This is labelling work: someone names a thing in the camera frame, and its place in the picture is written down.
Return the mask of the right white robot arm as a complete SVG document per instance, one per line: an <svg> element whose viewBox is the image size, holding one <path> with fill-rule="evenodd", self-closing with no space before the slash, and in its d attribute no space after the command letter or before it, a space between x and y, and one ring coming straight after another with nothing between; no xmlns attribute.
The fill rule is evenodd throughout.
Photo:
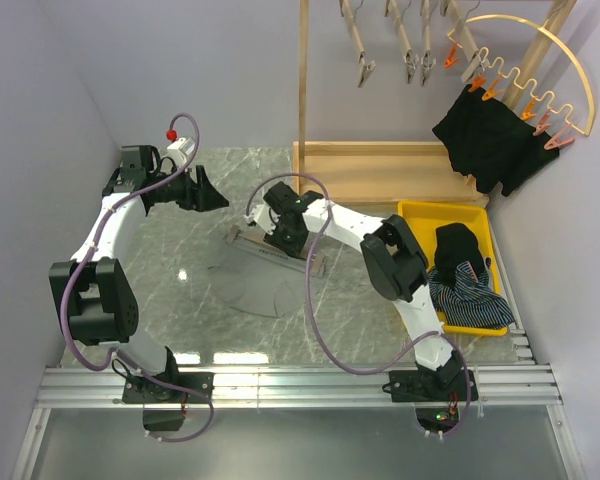
<svg viewBox="0 0 600 480"><path fill-rule="evenodd" d="M428 261L406 221L393 214L369 216L336 204L325 190L298 195L278 182L248 221L260 227L266 243L297 258L314 252L327 236L359 252L375 291L397 310L415 355L410 402L472 399L471 374L457 347L445 335L433 306Z"/></svg>

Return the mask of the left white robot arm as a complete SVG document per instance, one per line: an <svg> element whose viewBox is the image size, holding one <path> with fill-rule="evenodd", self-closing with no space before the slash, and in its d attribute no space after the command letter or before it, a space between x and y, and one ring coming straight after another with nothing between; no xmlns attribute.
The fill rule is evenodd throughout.
<svg viewBox="0 0 600 480"><path fill-rule="evenodd" d="M184 403L191 397L173 352L139 325L139 306L122 263L131 240L157 204L186 211L226 208L228 200L194 164L198 143L173 140L159 151L124 146L102 190L99 215L70 260L54 263L49 282L59 326L74 357L91 371L119 365L144 403Z"/></svg>

